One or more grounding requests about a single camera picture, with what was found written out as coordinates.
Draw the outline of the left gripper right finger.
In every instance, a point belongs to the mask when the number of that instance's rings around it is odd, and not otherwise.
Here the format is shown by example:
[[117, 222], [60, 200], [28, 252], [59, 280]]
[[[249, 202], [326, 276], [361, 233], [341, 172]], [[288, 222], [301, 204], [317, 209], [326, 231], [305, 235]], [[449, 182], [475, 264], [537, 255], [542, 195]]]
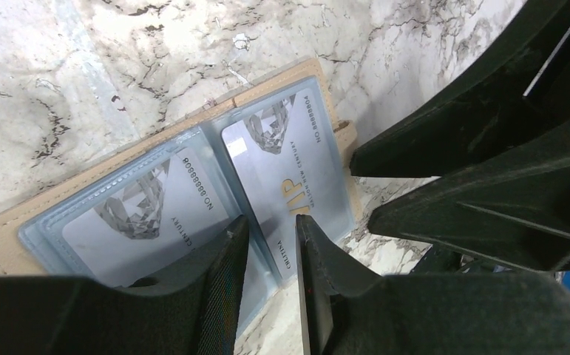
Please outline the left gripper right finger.
[[570, 293], [535, 273], [381, 276], [296, 217], [305, 354], [570, 354]]

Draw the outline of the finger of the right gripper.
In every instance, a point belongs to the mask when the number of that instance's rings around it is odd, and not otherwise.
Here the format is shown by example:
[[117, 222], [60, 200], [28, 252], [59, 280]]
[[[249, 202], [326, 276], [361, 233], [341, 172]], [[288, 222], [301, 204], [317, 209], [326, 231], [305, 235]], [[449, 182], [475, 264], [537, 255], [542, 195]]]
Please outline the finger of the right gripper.
[[378, 207], [378, 235], [530, 271], [570, 270], [570, 120]]
[[570, 1], [528, 1], [414, 113], [359, 147], [359, 177], [425, 178], [489, 160], [570, 119]]

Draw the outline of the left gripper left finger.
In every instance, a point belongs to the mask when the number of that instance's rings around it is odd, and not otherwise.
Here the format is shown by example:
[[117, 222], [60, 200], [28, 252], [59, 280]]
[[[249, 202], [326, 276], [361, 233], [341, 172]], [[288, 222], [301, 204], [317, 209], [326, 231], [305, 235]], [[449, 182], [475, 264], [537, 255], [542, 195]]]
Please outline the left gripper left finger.
[[248, 258], [239, 216], [128, 287], [0, 277], [0, 354], [232, 354]]

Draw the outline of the silver VIP card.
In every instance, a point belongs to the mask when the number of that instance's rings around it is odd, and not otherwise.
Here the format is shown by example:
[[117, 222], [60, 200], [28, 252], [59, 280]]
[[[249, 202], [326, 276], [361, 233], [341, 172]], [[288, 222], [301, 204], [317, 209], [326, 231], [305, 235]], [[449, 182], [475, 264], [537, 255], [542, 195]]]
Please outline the silver VIP card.
[[296, 272], [298, 214], [310, 215], [332, 240], [353, 229], [336, 139], [317, 89], [289, 89], [247, 108], [221, 138], [282, 279]]
[[195, 151], [184, 148], [65, 225], [98, 281], [129, 286], [209, 241], [228, 221]]

